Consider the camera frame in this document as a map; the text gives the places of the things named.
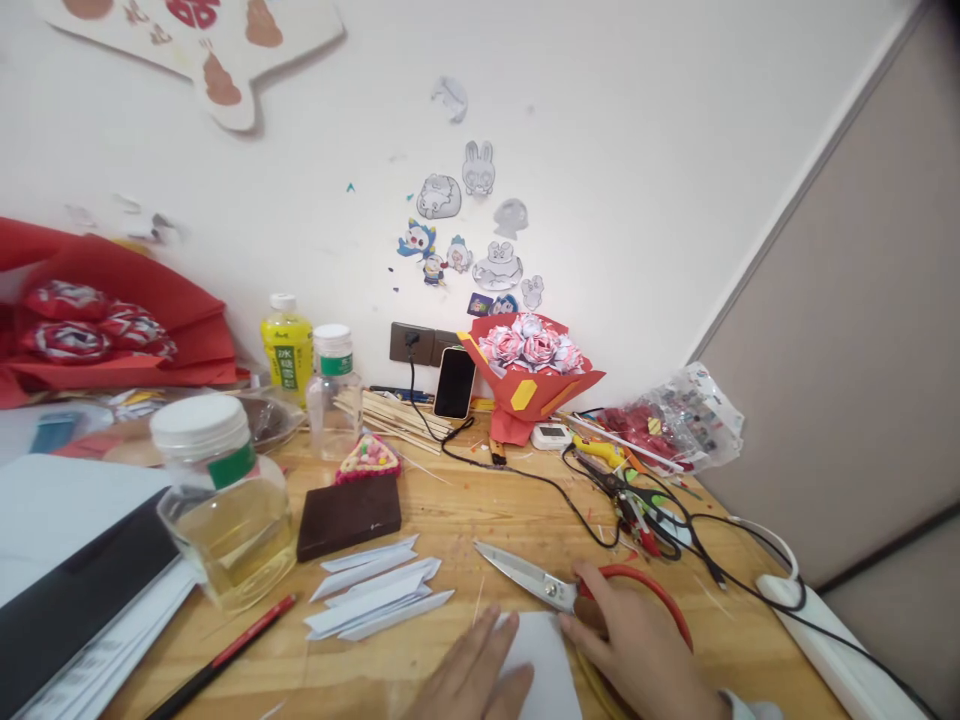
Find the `bottle cap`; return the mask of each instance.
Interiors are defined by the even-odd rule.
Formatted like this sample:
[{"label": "bottle cap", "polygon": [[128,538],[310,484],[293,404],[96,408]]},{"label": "bottle cap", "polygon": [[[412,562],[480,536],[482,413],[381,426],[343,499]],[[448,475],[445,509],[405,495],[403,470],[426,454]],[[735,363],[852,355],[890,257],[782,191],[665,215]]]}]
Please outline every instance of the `bottle cap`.
[{"label": "bottle cap", "polygon": [[318,325],[313,329],[313,347],[321,357],[341,358],[353,354],[353,339],[346,325]]},{"label": "bottle cap", "polygon": [[243,447],[250,426],[243,403],[230,395],[178,400],[150,418],[153,444],[164,455],[202,459]]},{"label": "bottle cap", "polygon": [[297,296],[290,293],[273,293],[270,295],[270,307],[280,312],[293,312],[297,309]]}]

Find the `red wrapping paper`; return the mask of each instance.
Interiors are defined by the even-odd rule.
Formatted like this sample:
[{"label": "red wrapping paper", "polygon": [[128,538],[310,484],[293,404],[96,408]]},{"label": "red wrapping paper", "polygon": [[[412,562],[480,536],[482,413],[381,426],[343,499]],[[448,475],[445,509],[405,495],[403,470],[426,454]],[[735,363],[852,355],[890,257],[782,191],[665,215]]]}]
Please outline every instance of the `red wrapping paper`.
[{"label": "red wrapping paper", "polygon": [[[583,358],[583,373],[579,375],[547,375],[543,373],[511,370],[502,378],[497,375],[478,345],[498,325],[513,325],[518,315],[506,313],[477,318],[470,332],[457,333],[463,347],[470,353],[477,369],[493,390],[497,407],[490,419],[490,437],[497,442],[511,445],[526,445],[534,425],[543,422],[561,405],[570,402],[606,375],[593,369],[593,363]],[[551,320],[545,315],[531,313],[550,325],[558,333],[569,333],[566,325]]]},{"label": "red wrapping paper", "polygon": [[236,382],[225,305],[173,270],[103,238],[77,237],[0,218],[0,273],[28,269],[22,298],[48,280],[91,285],[146,308],[179,352],[168,367],[158,357],[123,357],[86,366],[53,365],[25,353],[16,338],[41,318],[22,305],[0,304],[0,408],[27,401],[25,389],[198,386]]}]

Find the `red scissors handle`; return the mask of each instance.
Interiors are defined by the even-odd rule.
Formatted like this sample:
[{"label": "red scissors handle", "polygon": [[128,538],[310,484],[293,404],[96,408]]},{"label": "red scissors handle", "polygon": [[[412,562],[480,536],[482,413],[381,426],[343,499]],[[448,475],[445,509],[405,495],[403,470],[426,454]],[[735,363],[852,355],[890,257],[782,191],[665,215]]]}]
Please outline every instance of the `red scissors handle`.
[{"label": "red scissors handle", "polygon": [[[680,607],[676,601],[660,586],[660,583],[644,575],[639,570],[634,570],[629,565],[606,565],[600,568],[600,574],[605,578],[628,577],[650,588],[653,594],[660,599],[660,602],[667,606],[667,610],[669,610],[670,615],[673,616],[673,621],[677,624],[677,630],[680,631],[680,635],[687,643],[687,647],[690,648],[690,652],[693,652],[693,638],[690,637],[690,628],[687,626],[687,620],[683,617],[683,613],[680,612]],[[580,595],[596,602],[593,593],[590,592],[590,588],[588,588],[587,584],[582,580],[580,581]]]}]

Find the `hand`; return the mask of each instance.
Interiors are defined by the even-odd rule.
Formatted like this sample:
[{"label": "hand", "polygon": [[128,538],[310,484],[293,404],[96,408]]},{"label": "hand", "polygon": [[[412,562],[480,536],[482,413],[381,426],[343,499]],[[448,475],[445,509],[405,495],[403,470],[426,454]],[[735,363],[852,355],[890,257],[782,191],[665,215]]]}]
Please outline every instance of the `hand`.
[{"label": "hand", "polygon": [[644,720],[730,720],[730,706],[704,682],[669,616],[639,593],[615,588],[593,565],[573,571],[593,593],[609,642],[570,615],[560,627]]},{"label": "hand", "polygon": [[491,605],[450,648],[427,680],[404,720],[516,720],[533,684],[533,666],[524,665],[497,684],[520,626],[511,613],[494,630],[500,608]]}]

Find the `scissors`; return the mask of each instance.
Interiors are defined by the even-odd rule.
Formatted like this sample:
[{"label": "scissors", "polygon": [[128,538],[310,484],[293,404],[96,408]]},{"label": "scissors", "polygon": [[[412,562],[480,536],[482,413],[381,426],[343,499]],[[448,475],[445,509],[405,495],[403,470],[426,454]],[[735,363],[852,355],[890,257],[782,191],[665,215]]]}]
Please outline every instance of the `scissors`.
[{"label": "scissors", "polygon": [[[609,637],[603,612],[601,612],[600,606],[593,598],[593,594],[586,583],[564,582],[533,563],[488,543],[476,540],[473,545],[477,552],[483,555],[491,565],[524,590],[535,595],[555,610],[574,615],[580,622],[597,631],[602,638],[607,639]],[[660,587],[658,582],[627,565],[606,565],[600,568],[600,574],[605,578],[628,577],[650,588],[660,601],[667,606],[667,610],[670,611],[674,622],[677,624],[680,635],[686,641],[690,652],[693,652],[693,639],[690,637],[690,628],[687,627],[687,621],[683,617],[683,613],[680,612],[677,603],[667,594],[666,590]],[[579,648],[577,649],[577,659],[580,661],[587,682],[593,688],[593,692],[607,714],[614,720],[636,718],[636,715],[624,703],[623,699],[609,686],[586,656],[580,652]]]}]

